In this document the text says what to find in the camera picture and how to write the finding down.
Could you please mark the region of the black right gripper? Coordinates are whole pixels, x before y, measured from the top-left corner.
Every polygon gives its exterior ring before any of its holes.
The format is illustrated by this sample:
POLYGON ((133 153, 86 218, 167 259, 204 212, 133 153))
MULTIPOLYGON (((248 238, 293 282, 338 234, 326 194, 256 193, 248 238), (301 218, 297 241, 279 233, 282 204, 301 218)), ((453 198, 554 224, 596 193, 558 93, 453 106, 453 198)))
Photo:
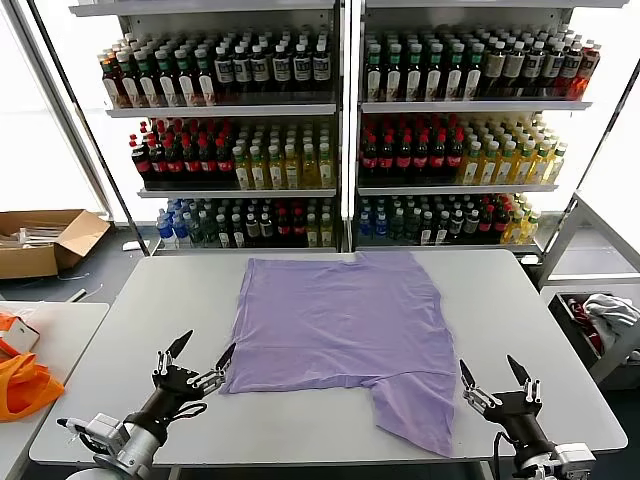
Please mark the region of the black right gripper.
POLYGON ((537 421, 541 405, 526 401, 541 399, 541 381, 532 378, 511 355, 507 356, 507 361, 523 392, 501 392, 494 396, 487 393, 478 386, 468 366, 460 359, 463 397, 473 408, 488 408, 487 420, 504 428, 517 455, 550 453, 552 443, 537 421))

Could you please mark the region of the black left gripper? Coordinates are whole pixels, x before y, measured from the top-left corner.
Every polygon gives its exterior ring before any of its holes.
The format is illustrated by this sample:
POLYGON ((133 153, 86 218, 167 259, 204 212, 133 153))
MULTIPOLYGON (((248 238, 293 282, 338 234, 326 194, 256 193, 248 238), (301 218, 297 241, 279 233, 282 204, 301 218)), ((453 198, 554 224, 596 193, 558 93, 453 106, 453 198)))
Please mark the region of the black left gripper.
POLYGON ((193 418, 205 411, 203 390, 218 390, 225 383, 235 344, 228 346, 210 370, 197 375, 181 367, 171 366, 192 334, 192 330, 187 331, 166 350, 158 352, 158 373, 152 375, 155 389, 138 411, 125 418, 126 424, 136 425, 147 431, 166 431, 174 421, 193 418))

